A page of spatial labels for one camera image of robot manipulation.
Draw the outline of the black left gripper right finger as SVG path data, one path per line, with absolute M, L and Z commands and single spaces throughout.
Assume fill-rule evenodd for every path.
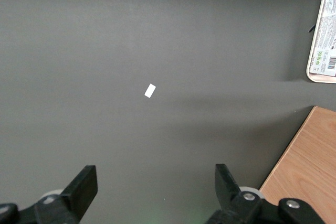
M 252 191 L 242 191 L 225 164 L 215 165 L 215 192 L 221 208 L 207 223 L 284 223 L 278 207 Z

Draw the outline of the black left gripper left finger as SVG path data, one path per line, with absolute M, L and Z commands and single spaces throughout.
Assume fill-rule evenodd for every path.
M 34 206 L 37 223 L 79 223 L 98 192 L 96 166 L 87 165 L 60 194 L 41 198 Z

